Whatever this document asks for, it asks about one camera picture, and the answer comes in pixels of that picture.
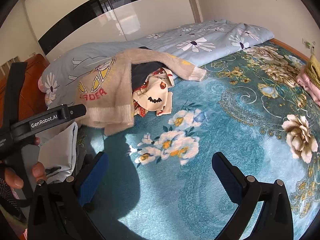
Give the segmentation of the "person's left hand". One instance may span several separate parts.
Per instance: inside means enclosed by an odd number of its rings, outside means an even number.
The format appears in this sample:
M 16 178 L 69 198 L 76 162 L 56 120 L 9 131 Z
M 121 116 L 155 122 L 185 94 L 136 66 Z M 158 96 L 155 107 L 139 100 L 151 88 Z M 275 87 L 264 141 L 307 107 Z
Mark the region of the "person's left hand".
M 43 163 L 37 162 L 31 169 L 31 173 L 36 181 L 42 179 L 47 181 L 47 175 Z M 22 189 L 24 187 L 24 180 L 20 178 L 16 171 L 8 166 L 1 167 L 1 178 L 3 178 L 6 184 L 13 189 Z

